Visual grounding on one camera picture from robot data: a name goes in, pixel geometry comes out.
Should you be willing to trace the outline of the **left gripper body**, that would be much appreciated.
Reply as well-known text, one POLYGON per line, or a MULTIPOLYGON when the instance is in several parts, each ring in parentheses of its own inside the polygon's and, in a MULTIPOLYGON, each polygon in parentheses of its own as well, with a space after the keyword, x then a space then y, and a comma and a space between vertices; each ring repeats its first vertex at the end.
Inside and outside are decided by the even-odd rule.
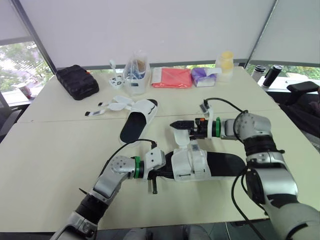
POLYGON ((147 179, 152 180, 155 179, 156 177, 164 177, 167 179, 173 179, 173 172, 172 171, 166 171, 166 170, 151 170, 148 173, 147 179))

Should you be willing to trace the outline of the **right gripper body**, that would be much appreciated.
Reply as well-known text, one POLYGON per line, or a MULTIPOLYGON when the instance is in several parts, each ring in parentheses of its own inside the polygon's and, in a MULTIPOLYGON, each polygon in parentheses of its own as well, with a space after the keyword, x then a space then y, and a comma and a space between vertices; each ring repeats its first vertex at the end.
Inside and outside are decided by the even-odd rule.
POLYGON ((193 127, 189 131, 189 135, 197 139, 205 139, 208 137, 208 120, 204 117, 195 118, 193 127))

